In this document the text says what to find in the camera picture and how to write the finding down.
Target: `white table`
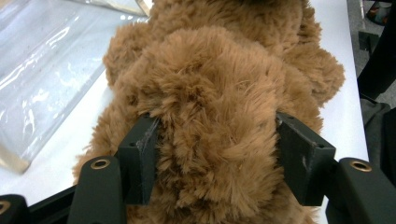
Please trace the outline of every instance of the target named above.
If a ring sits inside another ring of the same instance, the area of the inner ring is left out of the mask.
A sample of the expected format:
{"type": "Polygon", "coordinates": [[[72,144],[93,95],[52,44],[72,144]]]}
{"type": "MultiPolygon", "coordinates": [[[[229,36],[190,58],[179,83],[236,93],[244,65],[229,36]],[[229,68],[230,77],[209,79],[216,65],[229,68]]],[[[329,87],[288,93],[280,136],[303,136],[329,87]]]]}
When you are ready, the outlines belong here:
{"type": "MultiPolygon", "coordinates": [[[[346,0],[311,0],[322,31],[321,46],[345,67],[346,82],[337,95],[321,109],[322,136],[337,147],[336,159],[355,157],[367,160],[361,106],[356,83],[346,0]]],[[[72,186],[71,169],[76,156],[89,144],[92,127],[112,99],[101,75],[33,160],[23,175],[0,169],[0,195],[20,194],[28,204],[37,203],[72,186]]],[[[327,223],[321,214],[319,223],[327,223]]]]}

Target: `teddy bear body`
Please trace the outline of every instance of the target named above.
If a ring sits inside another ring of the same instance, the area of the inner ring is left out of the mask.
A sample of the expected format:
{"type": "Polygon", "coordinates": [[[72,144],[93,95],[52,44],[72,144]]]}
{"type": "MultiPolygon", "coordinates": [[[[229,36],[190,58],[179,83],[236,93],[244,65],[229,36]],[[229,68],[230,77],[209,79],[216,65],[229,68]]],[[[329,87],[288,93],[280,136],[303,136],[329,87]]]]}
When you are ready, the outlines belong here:
{"type": "Polygon", "coordinates": [[[162,122],[157,181],[133,223],[314,223],[277,163],[276,112],[316,132],[344,81],[306,0],[156,0],[104,58],[115,98],[86,155],[112,155],[138,117],[162,122]]]}

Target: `brown teddy bear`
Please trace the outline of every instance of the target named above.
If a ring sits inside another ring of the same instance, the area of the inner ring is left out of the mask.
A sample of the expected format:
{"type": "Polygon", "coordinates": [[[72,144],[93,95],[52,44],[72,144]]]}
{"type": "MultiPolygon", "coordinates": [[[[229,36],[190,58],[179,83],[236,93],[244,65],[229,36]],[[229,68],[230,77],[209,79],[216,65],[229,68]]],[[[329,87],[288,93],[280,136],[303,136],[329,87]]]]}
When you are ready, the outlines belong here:
{"type": "Polygon", "coordinates": [[[318,109],[344,81],[307,0],[156,0],[150,13],[110,42],[115,97],[75,175],[150,113],[157,180],[148,206],[128,206],[131,223],[314,223],[276,153],[276,112],[319,132],[318,109]]]}

